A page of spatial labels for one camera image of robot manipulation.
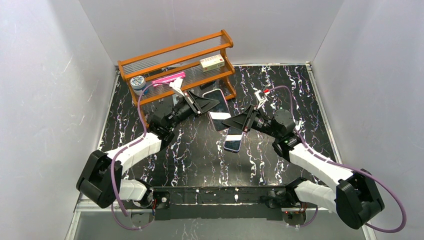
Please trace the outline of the phone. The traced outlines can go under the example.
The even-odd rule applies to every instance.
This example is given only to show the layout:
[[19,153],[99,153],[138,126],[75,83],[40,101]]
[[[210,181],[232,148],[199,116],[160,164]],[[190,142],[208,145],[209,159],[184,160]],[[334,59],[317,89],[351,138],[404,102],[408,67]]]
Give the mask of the phone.
[[234,127],[228,129],[223,148],[226,151],[238,153],[241,148],[243,132]]

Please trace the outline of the pink phone case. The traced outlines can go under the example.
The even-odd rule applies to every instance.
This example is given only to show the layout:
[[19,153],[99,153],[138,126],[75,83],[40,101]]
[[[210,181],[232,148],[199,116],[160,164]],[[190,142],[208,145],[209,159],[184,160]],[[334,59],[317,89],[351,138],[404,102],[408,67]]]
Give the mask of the pink phone case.
[[222,121],[230,118],[231,114],[222,90],[219,88],[210,90],[205,92],[202,97],[219,101],[218,105],[208,111],[208,115],[217,132],[225,130],[227,126],[224,125]]

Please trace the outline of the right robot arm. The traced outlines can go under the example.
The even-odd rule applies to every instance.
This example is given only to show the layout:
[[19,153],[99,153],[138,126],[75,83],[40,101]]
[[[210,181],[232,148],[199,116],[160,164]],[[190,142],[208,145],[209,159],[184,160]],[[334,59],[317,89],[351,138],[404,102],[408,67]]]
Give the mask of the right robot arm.
[[254,129],[273,137],[272,146],[278,156],[324,182],[324,185],[319,185],[298,178],[285,186],[286,201],[312,203],[326,208],[356,230],[384,210],[385,204],[370,174],[338,166],[331,159],[311,153],[295,132],[296,124],[290,111],[278,109],[269,118],[251,105],[243,113],[224,119],[222,123],[243,132]]

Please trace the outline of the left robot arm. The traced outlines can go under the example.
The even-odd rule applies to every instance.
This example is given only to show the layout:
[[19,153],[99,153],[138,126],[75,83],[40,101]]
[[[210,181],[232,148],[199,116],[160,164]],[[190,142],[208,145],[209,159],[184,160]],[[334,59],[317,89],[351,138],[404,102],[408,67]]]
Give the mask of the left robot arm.
[[202,115],[219,104],[186,91],[168,113],[154,114],[142,136],[113,150],[93,151],[80,174],[76,189],[100,208],[114,201],[148,200],[147,183],[136,179],[123,179],[122,175],[141,160],[165,149],[174,139],[173,129],[192,116]]

